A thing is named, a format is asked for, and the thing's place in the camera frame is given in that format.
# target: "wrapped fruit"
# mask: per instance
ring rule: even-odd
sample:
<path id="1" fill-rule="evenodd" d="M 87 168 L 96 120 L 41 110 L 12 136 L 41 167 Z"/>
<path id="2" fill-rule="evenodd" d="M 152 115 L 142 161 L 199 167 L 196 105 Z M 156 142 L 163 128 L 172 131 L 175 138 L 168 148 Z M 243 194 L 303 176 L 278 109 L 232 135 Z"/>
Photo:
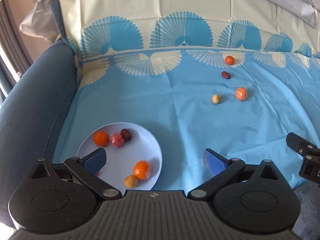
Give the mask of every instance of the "wrapped fruit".
<path id="1" fill-rule="evenodd" d="M 138 185 L 138 178 L 134 175 L 129 175 L 123 182 L 126 188 L 135 188 Z"/>
<path id="2" fill-rule="evenodd" d="M 122 135 L 122 138 L 124 139 L 125 142 L 128 142 L 131 140 L 132 138 L 132 134 L 131 132 L 128 130 L 128 129 L 122 129 L 120 131 L 121 135 Z"/>
<path id="3" fill-rule="evenodd" d="M 151 176 L 150 164 L 145 160 L 137 162 L 133 168 L 133 174 L 140 180 L 149 179 Z"/>
<path id="4" fill-rule="evenodd" d="M 219 95 L 213 95 L 212 96 L 212 103 L 214 103 L 214 104 L 220 103 L 220 96 Z"/>
<path id="5" fill-rule="evenodd" d="M 225 61 L 228 65 L 233 65 L 235 63 L 235 59 L 232 56 L 226 56 Z"/>
<path id="6" fill-rule="evenodd" d="M 230 77 L 231 77 L 227 71 L 222 71 L 221 75 L 226 79 L 230 79 Z"/>
<path id="7" fill-rule="evenodd" d="M 93 141 L 100 147 L 105 147 L 109 143 L 109 136 L 104 131 L 97 131 L 93 135 Z"/>
<path id="8" fill-rule="evenodd" d="M 124 145 L 124 139 L 122 138 L 121 133 L 114 133 L 111 135 L 110 139 L 113 146 L 122 147 Z"/>
<path id="9" fill-rule="evenodd" d="M 238 88 L 237 90 L 236 90 L 236 98 L 238 99 L 238 100 L 240 100 L 240 101 L 244 101 L 244 100 L 246 100 L 247 99 L 247 97 L 248 97 L 248 94 L 247 94 L 247 90 L 246 90 L 246 88 Z"/>

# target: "white fan pattern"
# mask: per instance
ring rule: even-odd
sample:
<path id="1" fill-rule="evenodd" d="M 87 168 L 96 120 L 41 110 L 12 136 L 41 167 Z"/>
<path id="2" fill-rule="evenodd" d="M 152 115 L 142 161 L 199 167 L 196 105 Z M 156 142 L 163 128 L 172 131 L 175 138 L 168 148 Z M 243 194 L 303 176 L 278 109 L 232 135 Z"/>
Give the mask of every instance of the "white fan pattern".
<path id="1" fill-rule="evenodd" d="M 79 89 L 102 78 L 105 75 L 108 66 L 109 62 L 107 58 L 85 63 L 83 67 L 79 69 L 79 74 L 82 75 Z"/>
<path id="2" fill-rule="evenodd" d="M 310 61 L 315 65 L 316 67 L 320 68 L 320 59 L 312 57 Z"/>
<path id="3" fill-rule="evenodd" d="M 302 68 L 310 68 L 310 60 L 308 57 L 295 52 L 289 52 L 287 53 L 287 55 L 292 60 L 292 62 L 297 64 L 298 66 Z"/>
<path id="4" fill-rule="evenodd" d="M 207 65 L 216 66 L 216 67 L 231 67 L 235 68 L 241 66 L 244 63 L 243 52 L 234 52 L 234 51 L 219 51 L 215 52 L 212 50 L 187 50 L 187 53 L 192 55 L 199 62 L 205 63 Z M 235 59 L 233 65 L 228 65 L 225 62 L 227 56 L 232 56 Z"/>
<path id="5" fill-rule="evenodd" d="M 282 52 L 257 52 L 253 56 L 258 61 L 272 67 L 284 68 L 286 65 L 285 54 Z"/>
<path id="6" fill-rule="evenodd" d="M 180 64 L 181 51 L 155 52 L 149 58 L 144 53 L 114 56 L 116 66 L 131 75 L 159 75 Z"/>

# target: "red date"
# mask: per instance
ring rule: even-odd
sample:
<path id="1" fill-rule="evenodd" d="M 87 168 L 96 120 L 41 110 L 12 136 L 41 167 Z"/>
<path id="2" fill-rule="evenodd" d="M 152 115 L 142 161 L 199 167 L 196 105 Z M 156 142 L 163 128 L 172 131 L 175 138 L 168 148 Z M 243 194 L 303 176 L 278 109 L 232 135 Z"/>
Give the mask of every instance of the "red date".
<path id="1" fill-rule="evenodd" d="M 120 131 L 121 135 L 122 135 L 122 138 L 124 139 L 125 142 L 128 142 L 131 140 L 132 138 L 132 134 L 131 132 L 128 130 L 128 129 L 122 129 Z"/>
<path id="2" fill-rule="evenodd" d="M 231 77 L 227 71 L 222 71 L 221 75 L 226 79 L 230 79 L 230 77 Z"/>

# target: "orange fruit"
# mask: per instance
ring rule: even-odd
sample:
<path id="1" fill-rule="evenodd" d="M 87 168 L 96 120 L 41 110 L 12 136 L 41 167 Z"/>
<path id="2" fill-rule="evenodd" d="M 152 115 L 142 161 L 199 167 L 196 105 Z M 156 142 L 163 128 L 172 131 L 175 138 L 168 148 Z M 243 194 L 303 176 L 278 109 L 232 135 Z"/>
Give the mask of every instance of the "orange fruit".
<path id="1" fill-rule="evenodd" d="M 228 65 L 233 65 L 235 62 L 235 59 L 232 56 L 226 56 L 225 61 Z"/>
<path id="2" fill-rule="evenodd" d="M 123 184 L 126 188 L 134 188 L 138 185 L 138 178 L 134 175 L 129 175 L 124 179 Z"/>
<path id="3" fill-rule="evenodd" d="M 133 174 L 140 180 L 149 179 L 151 175 L 150 164 L 145 160 L 137 162 L 133 168 Z"/>
<path id="4" fill-rule="evenodd" d="M 236 90 L 236 98 L 240 101 L 246 100 L 248 97 L 246 88 L 238 88 Z"/>
<path id="5" fill-rule="evenodd" d="M 109 143 L 109 136 L 104 131 L 97 131 L 93 135 L 93 140 L 96 143 L 96 145 L 100 147 L 105 147 Z"/>

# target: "white plate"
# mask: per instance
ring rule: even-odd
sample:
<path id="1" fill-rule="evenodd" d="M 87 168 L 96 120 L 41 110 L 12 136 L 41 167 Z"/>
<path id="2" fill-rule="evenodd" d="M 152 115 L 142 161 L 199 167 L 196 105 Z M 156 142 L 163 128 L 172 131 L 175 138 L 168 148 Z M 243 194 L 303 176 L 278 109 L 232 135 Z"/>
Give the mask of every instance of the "white plate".
<path id="1" fill-rule="evenodd" d="M 109 141 L 104 147 L 107 152 L 107 163 L 99 171 L 98 177 L 120 190 L 124 195 L 127 188 L 124 186 L 124 179 L 132 174 L 132 170 L 138 161 L 146 160 L 151 167 L 151 176 L 148 180 L 139 180 L 134 190 L 151 190 L 159 178 L 162 167 L 162 153 L 156 138 L 145 128 L 127 122 L 108 124 L 98 130 L 106 132 L 109 136 L 127 128 L 132 133 L 132 139 L 125 142 L 123 147 L 114 147 Z M 93 141 L 94 131 L 81 144 L 77 156 L 83 158 L 99 148 Z"/>

